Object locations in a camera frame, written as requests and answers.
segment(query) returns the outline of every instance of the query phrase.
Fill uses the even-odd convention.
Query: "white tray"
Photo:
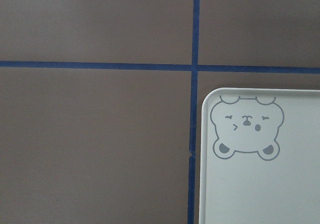
[[[199,224],[320,223],[320,91],[214,90],[201,131]]]

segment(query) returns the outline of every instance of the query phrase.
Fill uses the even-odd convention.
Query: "tiled floor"
[[[204,97],[320,89],[320,0],[0,6],[1,223],[197,223]]]

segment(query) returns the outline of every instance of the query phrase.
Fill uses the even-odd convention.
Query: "cartoon bear face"
[[[280,151],[276,137],[284,120],[275,99],[267,104],[257,97],[239,97],[232,103],[220,99],[210,113],[218,137],[213,145],[215,155],[229,159],[235,152],[257,152],[263,160],[275,159]]]

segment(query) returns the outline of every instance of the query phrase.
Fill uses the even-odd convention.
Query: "blue grout line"
[[[193,24],[192,24],[192,73],[191,73],[191,90],[190,90],[190,136],[189,136],[189,179],[188,179],[188,224],[194,224],[194,196],[195,196],[195,170],[196,170],[196,120],[197,120],[197,96],[198,96],[198,55],[199,55],[199,15],[200,15],[200,0],[193,0]]]
[[[320,68],[312,68],[312,67],[198,65],[197,69],[198,71],[204,71],[204,72],[320,74]]]
[[[191,65],[0,61],[0,67],[191,71]]]

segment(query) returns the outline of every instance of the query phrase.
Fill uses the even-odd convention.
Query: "tile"
[[[320,89],[320,75],[316,74],[270,74],[270,73],[226,73],[200,72],[198,76],[198,112],[196,141],[196,191],[195,223],[198,223],[200,146],[201,146],[201,107],[205,97],[213,90],[222,87],[270,88],[270,89]]]
[[[193,0],[0,0],[9,61],[190,64]]]
[[[190,73],[0,69],[1,223],[186,223]]]
[[[199,64],[320,67],[320,0],[200,0]]]

